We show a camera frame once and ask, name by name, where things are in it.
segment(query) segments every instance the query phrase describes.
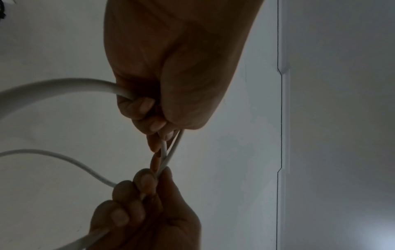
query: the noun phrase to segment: white wall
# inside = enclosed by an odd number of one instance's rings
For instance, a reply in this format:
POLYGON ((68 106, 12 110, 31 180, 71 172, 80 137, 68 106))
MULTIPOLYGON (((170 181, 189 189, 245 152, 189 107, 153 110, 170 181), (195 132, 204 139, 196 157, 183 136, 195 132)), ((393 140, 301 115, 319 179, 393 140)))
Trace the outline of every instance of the white wall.
POLYGON ((395 5, 288 1, 284 250, 395 246, 395 5))
MULTIPOLYGON (((59 77, 114 80, 102 44, 105 1, 21 0, 0 23, 0 89, 59 77)), ((203 249, 275 249, 280 168, 277 4, 267 0, 229 91, 200 131, 188 131, 171 168, 203 225, 203 249)), ((53 150, 113 181, 147 167, 145 137, 115 97, 72 94, 0 123, 0 151, 53 150)), ((41 156, 0 159, 0 248, 52 249, 88 230, 111 190, 79 169, 41 156)))

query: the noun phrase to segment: dark object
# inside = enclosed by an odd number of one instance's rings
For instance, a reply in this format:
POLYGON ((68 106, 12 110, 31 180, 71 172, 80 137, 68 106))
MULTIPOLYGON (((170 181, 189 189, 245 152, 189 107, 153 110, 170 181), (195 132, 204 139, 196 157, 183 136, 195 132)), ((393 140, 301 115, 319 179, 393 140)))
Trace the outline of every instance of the dark object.
POLYGON ((4 3, 2 0, 0 0, 0 19, 4 19, 5 18, 5 7, 4 7, 4 3))

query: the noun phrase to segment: hand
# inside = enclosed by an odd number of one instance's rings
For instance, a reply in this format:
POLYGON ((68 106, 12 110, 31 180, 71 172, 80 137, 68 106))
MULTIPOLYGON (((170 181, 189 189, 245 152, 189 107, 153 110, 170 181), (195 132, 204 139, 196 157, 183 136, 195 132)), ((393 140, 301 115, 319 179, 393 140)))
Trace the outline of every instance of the hand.
POLYGON ((96 208, 90 231, 110 232, 89 250, 197 250, 200 228, 170 169, 163 171, 159 181, 152 171, 143 169, 133 182, 123 181, 114 188, 112 201, 96 208))
POLYGON ((109 0, 104 42, 123 115, 158 152, 177 129, 207 123, 235 72, 263 0, 109 0))

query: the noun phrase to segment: white wire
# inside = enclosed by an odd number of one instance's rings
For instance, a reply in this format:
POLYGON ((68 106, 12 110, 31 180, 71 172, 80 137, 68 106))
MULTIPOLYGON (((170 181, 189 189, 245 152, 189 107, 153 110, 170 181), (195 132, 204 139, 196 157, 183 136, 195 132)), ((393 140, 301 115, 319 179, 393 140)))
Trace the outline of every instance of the white wire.
MULTIPOLYGON (((54 79, 42 82, 31 83, 16 88, 8 89, 6 91, 0 92, 0 120, 5 118, 7 115, 13 113, 14 111, 25 107, 34 102, 47 99, 54 96, 63 95, 66 93, 75 92, 107 92, 117 94, 119 96, 128 98, 130 100, 136 99, 136 95, 127 91, 120 86, 96 79, 86 79, 86 78, 65 78, 65 79, 54 79)), ((167 154, 166 142, 162 141, 161 149, 161 164, 156 176, 159 177, 163 170, 166 168, 167 164, 171 160, 177 146, 183 135, 183 130, 180 130, 176 140, 174 141, 173 147, 171 148, 169 154, 167 154)), ((46 151, 46 150, 35 150, 35 149, 20 149, 20 150, 10 150, 0 153, 0 157, 12 155, 12 154, 40 154, 49 157, 58 158, 67 161, 80 169, 86 171, 88 174, 99 180, 100 182, 106 184, 110 187, 115 187, 115 183, 107 180, 93 169, 89 168, 87 165, 62 154, 46 151)))

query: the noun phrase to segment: thin white cable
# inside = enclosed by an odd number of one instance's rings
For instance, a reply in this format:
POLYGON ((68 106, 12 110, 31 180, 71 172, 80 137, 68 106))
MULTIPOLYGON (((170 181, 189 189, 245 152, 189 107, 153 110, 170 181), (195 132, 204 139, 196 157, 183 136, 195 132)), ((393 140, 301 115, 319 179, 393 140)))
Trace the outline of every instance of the thin white cable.
MULTIPOLYGON (((42 82, 31 83, 23 86, 19 86, 16 88, 8 89, 0 92, 0 121, 5 118, 7 115, 13 113, 14 111, 25 107, 34 102, 47 99, 54 96, 63 95, 66 93, 75 93, 75 92, 87 92, 87 91, 96 91, 96 92, 107 92, 117 94, 119 96, 128 98, 130 100, 135 100, 137 96, 124 88, 121 88, 114 83, 95 80, 95 79, 86 79, 86 78, 66 78, 66 79, 54 79, 42 82)), ((184 131, 180 130, 176 140, 173 143, 173 146, 169 153, 167 153, 167 145, 165 141, 162 141, 161 148, 161 164, 159 166, 158 171, 156 172, 156 176, 159 178, 163 170, 166 168, 167 164, 171 160, 177 146, 181 140, 184 131)), ((100 182, 106 184, 110 187, 115 187, 115 183, 109 181, 104 178, 93 169, 89 168, 87 165, 62 154, 46 151, 46 150, 36 150, 36 149, 20 149, 20 150, 10 150, 6 152, 0 153, 0 157, 5 157, 13 154, 40 154, 49 157, 58 158, 64 161, 67 161, 80 169, 86 171, 88 174, 99 180, 100 182)), ((58 250, 82 250, 89 246, 91 246, 96 241, 100 240, 104 235, 106 235, 108 231, 95 231, 92 232, 83 238, 72 242, 64 247, 58 248, 58 250)))

